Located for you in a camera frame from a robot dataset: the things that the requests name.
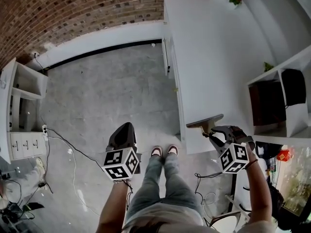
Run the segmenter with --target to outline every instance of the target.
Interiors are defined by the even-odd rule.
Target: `power strip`
[[[43,138],[44,138],[44,140],[47,142],[48,141],[48,131],[47,131],[47,125],[46,124],[44,124],[44,125],[42,125],[42,131],[43,131]]]

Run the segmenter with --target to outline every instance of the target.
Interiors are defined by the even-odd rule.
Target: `red object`
[[[281,150],[280,153],[278,153],[276,159],[279,161],[288,161],[292,158],[292,154],[289,150]]]

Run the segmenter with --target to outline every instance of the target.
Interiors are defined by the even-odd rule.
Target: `concrete floor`
[[[165,150],[170,144],[180,147],[180,174],[195,189],[194,174],[208,175],[219,171],[213,159],[217,153],[205,152],[186,155],[179,140],[179,118],[174,80],[164,75],[160,45],[130,47],[93,55],[48,72],[46,98],[40,107],[32,104],[49,128],[56,130],[77,149],[88,156],[102,160],[102,153],[110,135],[123,123],[132,122],[137,136],[138,151],[142,153],[142,174],[131,181],[134,192],[142,182],[154,145]],[[45,206],[34,211],[35,219],[29,222],[34,232],[90,232],[96,231],[100,214],[113,183],[93,162],[75,153],[77,194],[90,209],[76,197],[73,189],[75,162],[69,147],[59,139],[50,139],[50,156],[47,181],[48,191],[37,192],[31,201]],[[20,168],[21,176],[31,170],[34,159],[15,161],[4,169]],[[165,195],[165,178],[162,172],[160,195]],[[202,180],[199,192],[203,196],[214,192],[216,202],[209,215],[224,212],[228,204],[224,194],[231,189],[231,176]]]

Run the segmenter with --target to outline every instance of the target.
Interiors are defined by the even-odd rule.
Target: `black baseboard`
[[[71,61],[79,60],[79,59],[82,59],[82,58],[85,58],[85,57],[89,57],[89,56],[94,55],[94,54],[99,54],[99,53],[103,53],[103,52],[109,52],[109,51],[113,51],[113,50],[117,50],[117,49],[133,47],[133,46],[149,45],[149,44],[152,44],[152,43],[159,44],[159,43],[162,43],[162,40],[161,39],[156,39],[156,40],[148,40],[148,41],[131,42],[131,43],[125,43],[125,44],[116,45],[116,46],[112,46],[112,47],[108,47],[108,48],[98,49],[98,50],[94,50],[94,51],[91,51],[91,52],[86,52],[86,53],[74,56],[72,58],[63,60],[61,62],[58,62],[58,63],[56,63],[54,65],[51,65],[50,67],[46,67],[46,68],[44,68],[44,70],[45,71],[51,70],[51,69],[53,69],[55,67],[59,67],[59,66],[61,66],[63,64],[69,63]]]

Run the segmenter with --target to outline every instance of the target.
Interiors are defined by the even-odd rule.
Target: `brick wall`
[[[0,69],[23,64],[44,45],[82,34],[163,18],[163,0],[0,0]]]

